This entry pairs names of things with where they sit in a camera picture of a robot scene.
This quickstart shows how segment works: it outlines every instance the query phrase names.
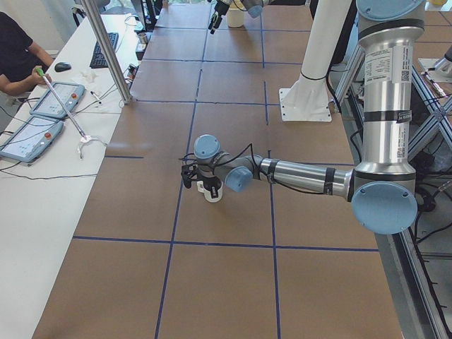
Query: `hand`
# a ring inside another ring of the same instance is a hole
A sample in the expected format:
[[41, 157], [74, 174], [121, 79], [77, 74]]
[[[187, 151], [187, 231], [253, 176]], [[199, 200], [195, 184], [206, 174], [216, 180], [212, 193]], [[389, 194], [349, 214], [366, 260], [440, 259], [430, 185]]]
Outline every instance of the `hand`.
[[[37, 67], [39, 67], [40, 69], [42, 68], [41, 66], [36, 66], [31, 72], [31, 78], [36, 85], [45, 85], [44, 79], [36, 72]], [[49, 74], [45, 74], [44, 76], [47, 78], [47, 80], [49, 80], [49, 82], [52, 82], [52, 78], [50, 78]]]

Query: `black mouse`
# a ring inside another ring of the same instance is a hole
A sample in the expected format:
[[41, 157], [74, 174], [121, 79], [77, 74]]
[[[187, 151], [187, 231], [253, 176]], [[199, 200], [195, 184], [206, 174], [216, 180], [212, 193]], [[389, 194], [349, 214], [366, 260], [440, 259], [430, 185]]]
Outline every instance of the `black mouse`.
[[67, 62], [59, 62], [54, 67], [56, 72], [67, 71], [68, 69], [71, 69], [71, 68], [72, 68], [72, 66], [70, 64], [68, 64]]

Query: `blue-gray device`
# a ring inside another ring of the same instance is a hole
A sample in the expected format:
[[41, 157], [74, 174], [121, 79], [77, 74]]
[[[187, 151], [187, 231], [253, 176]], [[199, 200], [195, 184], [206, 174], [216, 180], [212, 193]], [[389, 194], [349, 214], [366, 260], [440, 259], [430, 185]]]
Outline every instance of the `blue-gray device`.
[[63, 121], [49, 117], [31, 116], [0, 145], [0, 157], [30, 163], [38, 159], [63, 129]]
[[[76, 83], [53, 82], [52, 86], [69, 111], [78, 104], [85, 92], [85, 86]], [[46, 90], [36, 105], [33, 106], [30, 114], [55, 119], [63, 119], [67, 115], [50, 90]]]

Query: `black shirt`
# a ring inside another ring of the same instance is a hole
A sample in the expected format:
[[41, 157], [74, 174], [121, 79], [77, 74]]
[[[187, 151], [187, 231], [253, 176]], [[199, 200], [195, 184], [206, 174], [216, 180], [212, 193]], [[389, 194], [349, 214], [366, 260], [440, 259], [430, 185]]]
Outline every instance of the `black shirt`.
[[47, 70], [44, 63], [27, 48], [33, 43], [22, 28], [0, 12], [0, 75], [4, 74], [10, 82], [27, 78], [36, 65]]

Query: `computer keyboard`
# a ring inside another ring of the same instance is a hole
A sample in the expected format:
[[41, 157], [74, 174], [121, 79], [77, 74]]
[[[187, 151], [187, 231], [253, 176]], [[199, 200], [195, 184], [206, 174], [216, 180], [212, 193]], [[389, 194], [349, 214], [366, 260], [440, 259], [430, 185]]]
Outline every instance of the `computer keyboard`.
[[[118, 37], [119, 34], [116, 32], [108, 33], [108, 38], [112, 43], [113, 49], [116, 49], [116, 46], [118, 45]], [[102, 51], [100, 50], [99, 42], [96, 42], [96, 45], [94, 46], [93, 57], [90, 63], [90, 68], [104, 69], [106, 67], [108, 67], [107, 60], [105, 60], [104, 54], [102, 54]]]

